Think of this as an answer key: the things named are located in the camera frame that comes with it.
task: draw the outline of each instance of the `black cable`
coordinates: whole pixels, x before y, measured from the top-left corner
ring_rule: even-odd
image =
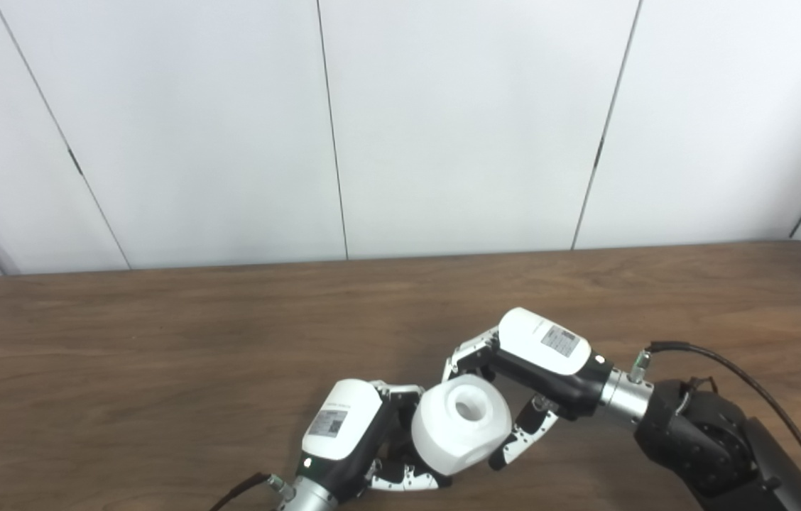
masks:
[[[232,501],[234,498],[237,498],[239,494],[245,492],[246,490],[252,488],[252,486],[260,485],[270,478],[270,473],[262,473],[262,472],[255,472],[251,478],[246,479],[244,482],[239,483],[238,485],[233,486],[231,491],[227,492],[227,495],[223,495],[221,500],[217,502],[217,504],[213,505],[208,511],[218,511],[225,504],[229,501]]]
[[[745,373],[744,370],[736,366],[735,363],[732,363],[728,358],[719,355],[716,352],[710,351],[705,347],[694,346],[690,343],[685,343],[682,341],[653,341],[650,343],[650,346],[647,347],[647,351],[650,353],[657,353],[661,351],[689,351],[692,353],[698,353],[698,355],[706,356],[709,359],[721,363],[723,366],[725,366],[725,368],[728,368],[729,371],[735,373],[738,378],[741,378],[742,381],[750,385],[751,388],[753,388],[758,394],[761,395],[761,397],[763,397],[763,400],[766,401],[771,408],[773,408],[773,411],[776,412],[777,415],[780,415],[780,419],[783,420],[783,423],[786,424],[786,427],[789,428],[792,436],[795,437],[801,446],[801,431],[799,428],[797,428],[797,426],[795,426],[795,423],[792,421],[791,417],[789,417],[789,414],[787,414],[786,411],[783,410],[783,407],[778,404],[776,399],[774,399],[773,396],[767,392],[767,389],[762,388],[761,384],[757,383],[757,380],[752,378],[748,373]]]

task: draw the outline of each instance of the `robotic finger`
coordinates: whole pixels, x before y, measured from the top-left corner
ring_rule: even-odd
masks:
[[[556,406],[543,395],[537,394],[530,399],[521,413],[514,420],[511,434],[504,443],[489,456],[492,470],[501,470],[518,458],[548,433],[559,417],[555,414]]]

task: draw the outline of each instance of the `label sticker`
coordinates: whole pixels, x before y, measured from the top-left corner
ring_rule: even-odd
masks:
[[[556,324],[549,329],[540,343],[549,346],[563,356],[570,356],[574,348],[579,345],[580,338]]]
[[[315,415],[312,426],[309,426],[309,434],[336,439],[346,417],[346,410],[320,410],[319,414]]]

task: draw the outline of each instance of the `white plastic object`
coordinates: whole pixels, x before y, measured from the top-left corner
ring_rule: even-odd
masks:
[[[411,433],[423,461],[451,476],[486,459],[507,439],[511,411],[492,384],[463,375],[423,394]]]

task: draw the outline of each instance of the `silver cylindrical joint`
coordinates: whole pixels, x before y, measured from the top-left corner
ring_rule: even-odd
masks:
[[[624,372],[612,368],[609,380],[602,388],[599,407],[609,419],[634,430],[647,413],[651,395],[653,384],[642,379],[632,382]]]
[[[321,485],[306,478],[296,478],[296,490],[290,500],[281,500],[278,511],[333,511],[338,507],[338,499]]]

